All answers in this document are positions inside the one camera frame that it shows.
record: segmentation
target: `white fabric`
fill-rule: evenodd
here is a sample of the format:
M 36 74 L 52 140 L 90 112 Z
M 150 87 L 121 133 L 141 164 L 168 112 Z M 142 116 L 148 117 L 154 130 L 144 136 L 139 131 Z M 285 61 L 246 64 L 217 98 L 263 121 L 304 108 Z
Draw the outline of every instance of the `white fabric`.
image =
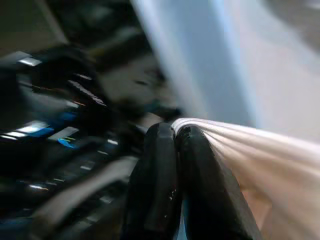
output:
M 266 239 L 320 239 L 320 145 L 196 118 L 178 119 L 172 127 L 177 133 L 186 125 L 198 126 L 235 174 Z M 256 201 L 248 200 L 248 191 L 259 195 Z M 271 203 L 271 210 L 259 207 L 261 199 Z M 255 202 L 267 209 L 262 221 Z

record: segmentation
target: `white cloth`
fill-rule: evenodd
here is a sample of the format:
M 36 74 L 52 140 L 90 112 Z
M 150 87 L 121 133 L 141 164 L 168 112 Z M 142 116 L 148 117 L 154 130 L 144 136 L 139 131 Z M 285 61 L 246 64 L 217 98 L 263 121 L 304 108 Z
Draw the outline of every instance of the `white cloth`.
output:
M 186 125 L 198 126 L 230 167 L 266 239 L 320 239 L 320 145 L 196 118 L 178 119 L 172 127 L 177 133 Z M 258 197 L 248 200 L 248 191 Z M 257 219 L 260 199 L 270 207 Z

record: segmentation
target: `white wall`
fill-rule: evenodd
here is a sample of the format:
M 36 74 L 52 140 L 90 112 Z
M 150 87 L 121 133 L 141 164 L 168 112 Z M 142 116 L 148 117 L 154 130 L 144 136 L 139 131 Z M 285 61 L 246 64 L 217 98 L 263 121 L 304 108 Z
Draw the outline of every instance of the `white wall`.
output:
M 269 2 L 223 1 L 261 127 L 320 142 L 320 10 Z

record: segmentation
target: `black plastic part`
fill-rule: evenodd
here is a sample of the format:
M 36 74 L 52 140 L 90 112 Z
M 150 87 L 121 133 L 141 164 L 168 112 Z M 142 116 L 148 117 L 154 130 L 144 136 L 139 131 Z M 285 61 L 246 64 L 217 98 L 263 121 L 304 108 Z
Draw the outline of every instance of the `black plastic part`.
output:
M 262 240 L 239 184 L 202 131 L 194 125 L 177 134 L 189 240 Z
M 179 226 L 181 193 L 175 134 L 170 125 L 153 125 L 143 157 L 129 182 L 122 240 L 172 240 Z

